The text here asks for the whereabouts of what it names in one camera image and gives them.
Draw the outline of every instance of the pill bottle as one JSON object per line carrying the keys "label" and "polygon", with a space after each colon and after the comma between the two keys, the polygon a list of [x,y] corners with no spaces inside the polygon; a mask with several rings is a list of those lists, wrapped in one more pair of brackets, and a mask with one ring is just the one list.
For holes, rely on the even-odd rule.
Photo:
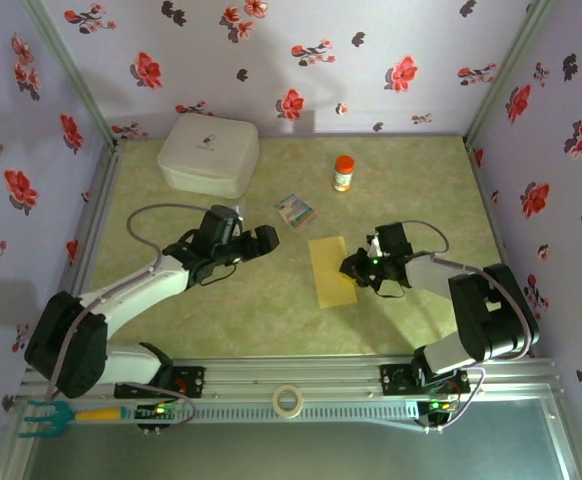
{"label": "pill bottle", "polygon": [[348,155],[340,155],[335,161],[333,172],[333,188],[338,192],[346,192],[351,188],[351,177],[355,168],[355,160]]}

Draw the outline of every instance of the yellow pad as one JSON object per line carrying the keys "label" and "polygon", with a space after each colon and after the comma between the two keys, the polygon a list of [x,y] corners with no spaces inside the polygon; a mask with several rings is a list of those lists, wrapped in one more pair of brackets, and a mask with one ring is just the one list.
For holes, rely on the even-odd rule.
{"label": "yellow pad", "polygon": [[339,272],[342,260],[347,256],[344,238],[311,240],[309,251],[320,308],[358,303],[355,285]]}

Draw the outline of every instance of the masking tape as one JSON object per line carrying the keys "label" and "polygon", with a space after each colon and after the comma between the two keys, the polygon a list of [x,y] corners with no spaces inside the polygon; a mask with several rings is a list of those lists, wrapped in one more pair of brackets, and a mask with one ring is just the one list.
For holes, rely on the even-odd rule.
{"label": "masking tape", "polygon": [[[295,397],[295,406],[287,410],[282,405],[280,405],[280,397],[285,393],[291,393]],[[275,413],[280,415],[282,418],[290,420],[292,418],[297,417],[300,415],[302,411],[302,407],[304,406],[304,395],[302,395],[302,391],[293,385],[282,385],[273,392],[273,410]]]}

